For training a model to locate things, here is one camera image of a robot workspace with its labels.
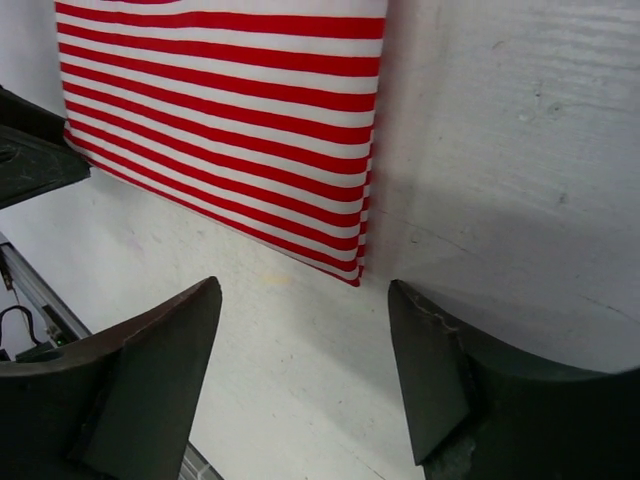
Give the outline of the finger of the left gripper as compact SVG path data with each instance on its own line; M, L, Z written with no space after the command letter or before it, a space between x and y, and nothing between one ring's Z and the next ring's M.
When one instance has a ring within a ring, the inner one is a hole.
M1 207L90 177L89 163L63 138L65 120L1 90Z

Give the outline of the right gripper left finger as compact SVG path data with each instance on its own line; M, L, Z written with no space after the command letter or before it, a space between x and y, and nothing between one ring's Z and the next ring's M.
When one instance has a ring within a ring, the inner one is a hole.
M178 478L221 307L208 277L87 338L2 363L2 478Z

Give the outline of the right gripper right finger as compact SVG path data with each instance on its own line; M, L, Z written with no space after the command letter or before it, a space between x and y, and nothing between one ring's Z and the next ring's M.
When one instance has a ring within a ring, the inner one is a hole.
M428 479L635 479L639 372L523 351L408 283L388 288L415 464Z

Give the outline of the red striped tank top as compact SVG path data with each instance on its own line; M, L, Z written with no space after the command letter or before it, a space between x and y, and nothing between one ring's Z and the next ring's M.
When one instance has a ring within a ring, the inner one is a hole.
M350 285L384 1L58 1L66 141L106 173Z

